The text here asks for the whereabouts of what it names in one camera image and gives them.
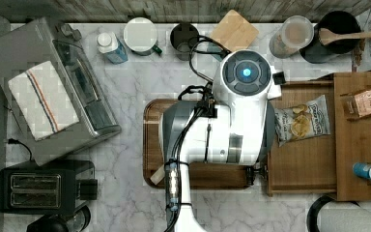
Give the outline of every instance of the wooden cutting board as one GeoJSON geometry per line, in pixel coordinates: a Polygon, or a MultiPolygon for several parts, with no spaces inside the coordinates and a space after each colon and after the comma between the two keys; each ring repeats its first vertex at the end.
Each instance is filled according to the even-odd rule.
{"type": "Polygon", "coordinates": [[[236,11],[229,11],[216,25],[210,37],[231,51],[246,49],[259,31],[236,11]]]}

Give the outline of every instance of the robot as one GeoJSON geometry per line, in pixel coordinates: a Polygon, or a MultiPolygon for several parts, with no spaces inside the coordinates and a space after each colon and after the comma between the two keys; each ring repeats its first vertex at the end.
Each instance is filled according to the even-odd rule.
{"type": "Polygon", "coordinates": [[[205,231],[192,212],[188,165],[192,162],[254,165],[274,137],[270,99],[281,96],[275,70],[260,54],[239,50],[220,63],[201,101],[178,101],[159,121],[165,162],[166,231],[205,231]]]}

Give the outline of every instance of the blue light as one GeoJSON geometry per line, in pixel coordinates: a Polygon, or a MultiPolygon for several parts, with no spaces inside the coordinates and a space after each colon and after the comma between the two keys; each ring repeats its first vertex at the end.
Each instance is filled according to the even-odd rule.
{"type": "Polygon", "coordinates": [[[243,75],[244,76],[250,76],[251,75],[251,69],[244,69],[243,70],[243,75]]]}

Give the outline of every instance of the white mug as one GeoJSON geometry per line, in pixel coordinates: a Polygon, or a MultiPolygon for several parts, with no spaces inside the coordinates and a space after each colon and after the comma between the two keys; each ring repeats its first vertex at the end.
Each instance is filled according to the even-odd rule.
{"type": "Polygon", "coordinates": [[[155,51],[161,55],[162,50],[157,46],[157,29],[151,20],[137,17],[128,22],[123,33],[128,48],[142,56],[147,56],[155,51]]]}

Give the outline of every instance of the striped towel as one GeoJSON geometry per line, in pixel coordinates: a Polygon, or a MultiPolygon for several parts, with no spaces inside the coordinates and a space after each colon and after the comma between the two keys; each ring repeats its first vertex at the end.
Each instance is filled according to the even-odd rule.
{"type": "Polygon", "coordinates": [[[50,61],[21,73],[8,84],[35,140],[42,140],[79,121],[50,61]]]}

